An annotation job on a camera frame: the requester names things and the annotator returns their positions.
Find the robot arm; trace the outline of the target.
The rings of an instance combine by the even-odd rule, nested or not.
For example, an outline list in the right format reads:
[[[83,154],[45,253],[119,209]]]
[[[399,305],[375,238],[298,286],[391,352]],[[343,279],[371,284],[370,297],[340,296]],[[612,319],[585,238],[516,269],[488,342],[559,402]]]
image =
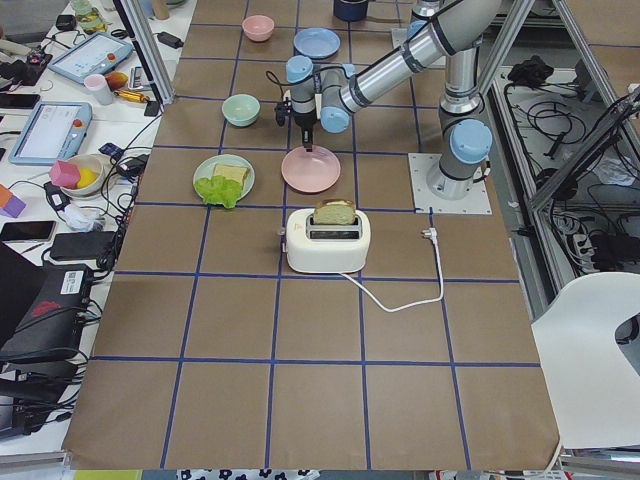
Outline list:
[[[439,104],[444,151],[428,168],[425,180],[440,198],[464,198],[493,142],[490,129],[475,116],[481,101],[476,61],[482,33],[499,7],[497,1],[442,1],[433,15],[410,28],[406,40],[361,72],[350,64],[319,66],[302,54],[291,57],[276,120],[282,124],[292,117],[302,144],[282,162],[285,182],[304,193],[331,187],[340,164],[333,153],[315,145],[314,126],[320,124],[334,134],[345,131],[358,111],[444,58],[446,78]]]

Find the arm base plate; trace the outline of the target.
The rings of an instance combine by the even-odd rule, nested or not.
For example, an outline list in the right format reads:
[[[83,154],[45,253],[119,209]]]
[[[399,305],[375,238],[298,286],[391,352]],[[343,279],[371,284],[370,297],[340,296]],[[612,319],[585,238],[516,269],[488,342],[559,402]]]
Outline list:
[[[481,166],[470,179],[457,181],[439,168],[440,154],[409,153],[409,173],[417,213],[491,215]]]

